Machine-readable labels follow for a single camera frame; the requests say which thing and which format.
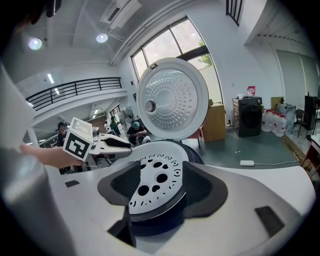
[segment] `air conditioner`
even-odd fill
[[[100,22],[110,24],[111,30],[122,28],[141,6],[138,0],[114,0],[104,11]]]

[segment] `rice cooker lid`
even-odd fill
[[[205,120],[209,93],[203,76],[191,63],[163,58],[144,71],[136,104],[153,135],[180,141],[194,134]]]

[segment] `gray floor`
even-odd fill
[[[148,134],[152,141],[159,140]],[[219,166],[237,169],[276,169],[298,166],[299,163],[286,163],[281,165],[255,165],[242,167],[241,160],[253,160],[258,164],[278,164],[296,160],[282,139],[273,132],[261,132],[258,136],[238,137],[233,129],[227,128],[224,140],[204,142],[194,138],[184,139],[183,144],[195,149],[202,157],[204,163],[210,166]]]

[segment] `railing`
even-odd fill
[[[226,0],[225,14],[230,16],[235,24],[239,27],[239,17],[241,13],[242,0],[238,4],[238,0]]]
[[[120,77],[102,77],[67,82],[40,91],[26,98],[26,101],[31,107],[38,111],[53,103],[68,99],[70,97],[97,91],[120,89],[122,88],[120,79]]]

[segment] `hand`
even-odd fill
[[[63,151],[63,148],[42,148],[31,145],[21,144],[21,153],[25,155],[32,155],[39,159],[41,163],[48,166],[53,166],[58,169],[68,166],[82,166],[83,162],[76,159],[72,155]]]

